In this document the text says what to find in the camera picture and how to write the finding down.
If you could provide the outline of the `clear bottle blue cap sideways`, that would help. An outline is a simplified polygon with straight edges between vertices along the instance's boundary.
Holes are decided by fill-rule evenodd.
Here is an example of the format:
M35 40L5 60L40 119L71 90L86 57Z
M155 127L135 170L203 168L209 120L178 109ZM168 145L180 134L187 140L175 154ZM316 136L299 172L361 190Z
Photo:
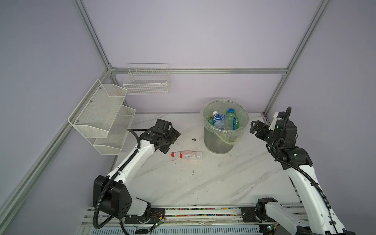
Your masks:
M228 130L237 130L239 128L239 119L233 108L228 109L226 112L225 125Z

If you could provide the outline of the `clear bottle red white label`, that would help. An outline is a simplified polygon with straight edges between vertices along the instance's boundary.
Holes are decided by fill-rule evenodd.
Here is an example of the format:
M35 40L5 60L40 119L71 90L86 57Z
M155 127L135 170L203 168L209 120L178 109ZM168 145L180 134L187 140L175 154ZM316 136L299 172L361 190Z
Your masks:
M200 151L178 151L172 152L171 157L180 159L202 159L203 153Z

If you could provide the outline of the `clear bottle blue label angled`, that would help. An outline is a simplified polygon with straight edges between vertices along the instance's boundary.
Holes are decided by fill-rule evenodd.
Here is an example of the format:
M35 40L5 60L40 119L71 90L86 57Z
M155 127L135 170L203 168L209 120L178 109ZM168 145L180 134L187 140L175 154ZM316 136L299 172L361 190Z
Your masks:
M213 126L217 129L225 130L225 118L226 116L224 114L219 114L217 111L214 111L212 113Z

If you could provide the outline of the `green bottle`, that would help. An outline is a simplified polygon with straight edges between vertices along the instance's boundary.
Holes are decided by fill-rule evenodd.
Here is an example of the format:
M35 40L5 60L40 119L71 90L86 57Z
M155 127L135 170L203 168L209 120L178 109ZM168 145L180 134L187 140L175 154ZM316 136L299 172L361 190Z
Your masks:
M214 121L213 121L213 117L210 117L209 120L208 120L209 124L211 126L214 126Z

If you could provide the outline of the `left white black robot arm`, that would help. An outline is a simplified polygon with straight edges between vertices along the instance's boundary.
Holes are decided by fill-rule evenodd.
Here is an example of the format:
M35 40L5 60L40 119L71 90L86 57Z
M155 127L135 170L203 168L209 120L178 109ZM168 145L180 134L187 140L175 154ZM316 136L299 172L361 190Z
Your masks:
M122 219L126 216L137 216L147 221L151 217L151 203L132 197L127 189L131 180L144 162L159 150L167 154L170 146L180 137L176 129L167 130L166 133L152 132L152 129L128 129L135 136L137 144L130 153L114 170L106 176L98 176L94 181L93 221L99 221L99 213L104 212L109 217L103 222L107 223L113 218Z

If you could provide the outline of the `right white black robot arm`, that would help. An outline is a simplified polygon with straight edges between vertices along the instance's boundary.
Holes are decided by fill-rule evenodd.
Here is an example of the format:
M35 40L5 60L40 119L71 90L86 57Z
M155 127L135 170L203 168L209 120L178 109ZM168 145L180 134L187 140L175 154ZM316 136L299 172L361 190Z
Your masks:
M250 133L266 142L268 152L288 174L303 203L307 221L285 209L272 197L261 198L255 208L255 219L269 219L292 235L352 235L337 217L317 180L308 153L295 145L297 128L291 121L278 120L271 130L262 121L251 123Z

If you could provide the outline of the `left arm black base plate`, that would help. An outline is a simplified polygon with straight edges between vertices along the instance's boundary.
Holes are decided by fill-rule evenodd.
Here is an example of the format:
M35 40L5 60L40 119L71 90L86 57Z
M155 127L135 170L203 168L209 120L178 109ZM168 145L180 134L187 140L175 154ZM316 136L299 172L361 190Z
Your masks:
M122 221L124 224L155 224L165 216L165 208L151 208L142 216L127 215Z

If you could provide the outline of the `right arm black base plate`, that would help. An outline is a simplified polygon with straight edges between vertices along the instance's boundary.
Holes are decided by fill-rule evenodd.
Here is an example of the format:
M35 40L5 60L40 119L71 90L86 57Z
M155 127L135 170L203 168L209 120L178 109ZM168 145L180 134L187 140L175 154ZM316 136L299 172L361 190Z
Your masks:
M244 223L276 223L275 220L267 216L264 206L241 207L240 210Z

